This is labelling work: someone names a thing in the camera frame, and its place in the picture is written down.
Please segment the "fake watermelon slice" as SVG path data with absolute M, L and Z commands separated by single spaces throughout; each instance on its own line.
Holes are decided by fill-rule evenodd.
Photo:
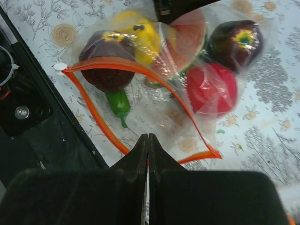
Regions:
M 207 41 L 208 28 L 200 8 L 190 11 L 171 24 L 157 24 L 161 37 L 161 51 L 151 69 L 168 81 L 177 75 L 184 77 L 193 66 Z

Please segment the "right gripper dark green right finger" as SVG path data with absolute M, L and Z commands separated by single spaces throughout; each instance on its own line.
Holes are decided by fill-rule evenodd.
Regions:
M 152 225 L 287 225 L 271 179 L 255 171 L 189 171 L 149 135 Z

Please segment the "yellow fake lemon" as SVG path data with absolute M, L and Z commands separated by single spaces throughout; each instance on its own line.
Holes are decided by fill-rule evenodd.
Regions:
M 112 25 L 133 42 L 137 62 L 144 65 L 154 62 L 161 48 L 161 38 L 154 20 L 138 11 L 123 11 L 114 17 Z

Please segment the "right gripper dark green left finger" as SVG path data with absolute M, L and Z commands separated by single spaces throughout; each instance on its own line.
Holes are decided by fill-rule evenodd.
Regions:
M 148 135 L 108 169 L 19 173 L 0 204 L 3 225 L 143 225 Z

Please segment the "green fake chili pepper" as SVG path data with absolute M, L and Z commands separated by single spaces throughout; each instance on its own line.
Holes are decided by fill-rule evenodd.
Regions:
M 113 114 L 121 121 L 123 128 L 128 128 L 125 119 L 131 107 L 125 90 L 105 93 Z

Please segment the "clear zip top bag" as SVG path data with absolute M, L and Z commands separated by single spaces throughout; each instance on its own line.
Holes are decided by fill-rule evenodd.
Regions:
M 206 19 L 208 36 L 200 58 L 196 58 L 193 62 L 192 67 L 198 68 L 202 68 L 205 63 L 218 63 L 210 58 L 206 50 L 208 40 L 218 25 L 229 21 L 254 21 L 227 5 L 212 4 L 200 9 Z M 160 21 L 150 6 L 141 8 L 135 6 L 123 11 L 141 12 L 155 21 L 158 30 Z M 184 77 L 177 75 L 173 81 L 168 81 L 151 69 L 152 64 L 144 65 L 136 60 L 124 62 L 125 68 L 135 74 L 129 85 L 124 88 L 131 109 L 125 119 L 128 128 L 123 128 L 120 119 L 111 111 L 105 92 L 97 89 L 83 77 L 81 71 L 84 66 L 78 60 L 81 50 L 95 32 L 117 31 L 112 21 L 118 13 L 94 23 L 79 34 L 67 47 L 61 62 L 54 64 L 55 72 L 67 76 L 73 82 L 103 134 L 123 154 L 131 150 L 124 138 L 132 139 L 141 134 L 153 133 L 163 148 L 179 163 L 200 159 L 221 159 L 223 156 L 218 150 L 215 138 L 216 122 L 236 107 L 246 86 L 249 70 L 274 44 L 277 29 L 275 20 L 266 18 L 259 22 L 254 21 L 258 23 L 263 36 L 262 52 L 249 67 L 233 71 L 238 85 L 237 103 L 232 111 L 220 117 L 193 112 L 186 91 L 186 75 Z

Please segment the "dark purple fake fruit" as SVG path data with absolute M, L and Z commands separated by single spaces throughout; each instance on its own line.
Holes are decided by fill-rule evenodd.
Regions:
M 252 20 L 229 21 L 218 25 L 206 47 L 211 59 L 237 72 L 260 56 L 264 40 L 258 23 Z

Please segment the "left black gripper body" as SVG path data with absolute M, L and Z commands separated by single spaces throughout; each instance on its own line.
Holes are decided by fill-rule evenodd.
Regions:
M 181 15 L 197 8 L 218 2 L 218 0 L 154 0 L 157 18 L 160 22 L 171 23 Z

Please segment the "red fake apple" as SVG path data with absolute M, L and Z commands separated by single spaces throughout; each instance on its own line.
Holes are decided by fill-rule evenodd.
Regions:
M 238 85 L 235 74 L 218 63 L 205 63 L 186 72 L 186 91 L 194 113 L 220 117 L 235 107 Z

